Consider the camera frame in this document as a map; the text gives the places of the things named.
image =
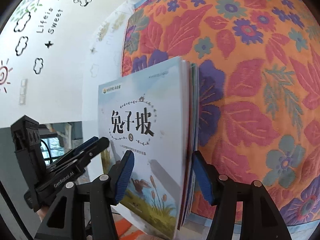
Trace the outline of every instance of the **publisher logo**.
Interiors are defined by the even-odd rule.
[[[106,87],[106,88],[102,89],[102,93],[103,94],[108,94],[108,93],[111,93],[111,92],[114,92],[114,91],[118,91],[118,90],[121,89],[121,87],[122,87],[122,84],[116,84],[114,86]]]
[[[67,180],[71,179],[74,175],[74,172],[71,171],[70,174],[68,174],[67,176],[63,177],[62,179],[60,179],[57,183],[55,183],[53,186],[55,188],[59,187],[62,183],[66,182]]]

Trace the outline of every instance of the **screw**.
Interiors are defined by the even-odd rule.
[[[256,187],[261,187],[261,186],[262,186],[262,183],[261,183],[260,181],[258,181],[258,180],[255,180],[255,181],[253,182],[253,185],[255,185]]]
[[[224,175],[224,174],[221,174],[221,175],[219,175],[219,179],[222,180],[222,181],[226,181],[228,179],[228,176]]]
[[[101,181],[104,181],[104,180],[109,179],[109,176],[108,176],[107,174],[103,174],[103,175],[101,175],[101,176],[99,177],[99,179],[100,179]]]
[[[70,182],[68,182],[68,183],[66,184],[66,188],[72,188],[73,185],[74,185],[74,183],[73,183],[72,181],[70,181]]]

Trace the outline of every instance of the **cloud drawing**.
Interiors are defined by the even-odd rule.
[[[33,71],[39,75],[41,73],[41,70],[43,68],[43,59],[42,58],[36,58],[35,59],[35,65],[33,66]]]
[[[26,24],[31,19],[30,12],[26,12],[18,21],[16,26],[14,27],[13,31],[16,32],[22,32],[24,28],[26,27]]]
[[[27,42],[28,42],[28,37],[27,36],[22,36],[19,39],[18,45],[16,46],[16,55],[20,56],[22,52],[25,50],[27,47]]]

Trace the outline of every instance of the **book cover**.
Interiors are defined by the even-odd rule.
[[[121,204],[170,239],[186,170],[189,95],[183,91],[189,76],[183,71],[176,57],[99,86],[99,136],[110,139],[113,153],[102,156],[103,166],[120,161],[126,150],[134,153]]]

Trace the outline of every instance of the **illustration of cattails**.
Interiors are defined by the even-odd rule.
[[[153,190],[151,190],[151,195],[152,195],[152,199],[153,199],[153,204],[155,205],[155,208],[156,208],[156,195],[155,195],[155,192]]]
[[[160,210],[162,211],[161,202],[160,202],[160,198],[159,198],[159,195],[158,195],[157,187],[156,187],[155,180],[153,179],[152,175],[150,176],[150,180],[151,180],[151,183],[152,183],[153,187],[156,190],[157,197],[158,197],[158,200],[159,200]]]
[[[167,195],[166,194],[164,194],[163,196],[162,196],[162,210],[164,209],[164,203],[167,201]]]

